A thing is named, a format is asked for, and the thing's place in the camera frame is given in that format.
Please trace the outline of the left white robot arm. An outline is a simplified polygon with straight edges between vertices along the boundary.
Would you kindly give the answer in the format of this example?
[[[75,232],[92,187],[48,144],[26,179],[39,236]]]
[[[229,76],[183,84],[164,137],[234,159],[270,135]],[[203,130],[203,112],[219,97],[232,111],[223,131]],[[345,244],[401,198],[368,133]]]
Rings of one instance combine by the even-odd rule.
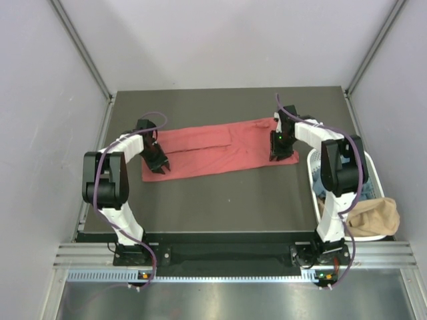
[[[129,205],[127,164],[141,157],[151,173],[164,175],[170,170],[157,141],[158,129],[149,119],[138,119],[135,129],[126,131],[106,148],[83,156],[83,200],[115,231],[116,253],[124,253],[140,265],[149,261],[152,250],[143,242],[145,231]]]

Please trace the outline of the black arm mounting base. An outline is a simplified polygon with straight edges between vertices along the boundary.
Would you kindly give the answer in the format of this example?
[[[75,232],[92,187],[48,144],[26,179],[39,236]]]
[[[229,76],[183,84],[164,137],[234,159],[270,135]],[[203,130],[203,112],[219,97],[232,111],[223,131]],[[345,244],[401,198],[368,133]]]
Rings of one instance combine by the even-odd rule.
[[[314,231],[237,233],[148,233],[143,242],[155,253],[157,266],[185,262],[265,262],[313,267],[350,262],[344,240],[322,243]]]

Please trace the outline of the red t shirt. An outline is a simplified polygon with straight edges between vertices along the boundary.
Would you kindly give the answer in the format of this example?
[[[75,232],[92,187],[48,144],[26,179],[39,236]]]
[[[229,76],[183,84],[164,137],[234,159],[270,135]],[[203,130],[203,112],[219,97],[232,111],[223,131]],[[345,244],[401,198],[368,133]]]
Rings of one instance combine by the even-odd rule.
[[[270,132],[274,129],[272,118],[261,118],[161,131],[158,142],[171,170],[163,175],[152,173],[142,161],[141,179],[152,183],[299,163],[296,151],[287,159],[270,161]]]

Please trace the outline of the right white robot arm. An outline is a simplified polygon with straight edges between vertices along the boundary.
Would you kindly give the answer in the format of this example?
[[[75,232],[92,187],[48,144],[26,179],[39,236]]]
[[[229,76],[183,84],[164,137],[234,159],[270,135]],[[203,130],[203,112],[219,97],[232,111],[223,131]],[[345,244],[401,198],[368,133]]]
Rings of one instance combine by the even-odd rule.
[[[290,158],[296,141],[320,152],[320,179],[326,200],[310,245],[313,259],[328,263],[344,248],[347,214],[359,201],[368,180],[363,142],[357,135],[299,117],[293,105],[278,105],[274,121],[277,127],[270,131],[270,161]]]

